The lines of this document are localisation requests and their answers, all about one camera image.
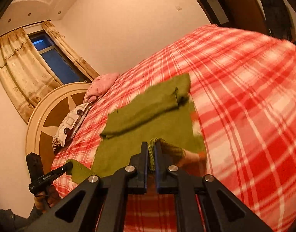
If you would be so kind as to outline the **dark jacket sleeve forearm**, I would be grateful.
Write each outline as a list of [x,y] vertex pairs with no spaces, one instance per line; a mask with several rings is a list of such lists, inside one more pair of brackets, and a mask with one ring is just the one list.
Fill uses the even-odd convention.
[[15,215],[11,209],[0,209],[0,231],[24,231],[35,220],[41,217],[44,208],[44,196],[34,197],[34,206],[28,218]]

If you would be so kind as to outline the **person's left hand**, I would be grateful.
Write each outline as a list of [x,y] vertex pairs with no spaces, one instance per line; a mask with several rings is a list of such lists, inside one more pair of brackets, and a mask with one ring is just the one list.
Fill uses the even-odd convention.
[[46,213],[50,208],[58,204],[62,198],[60,197],[56,187],[50,185],[45,191],[34,195],[35,207],[42,213]]

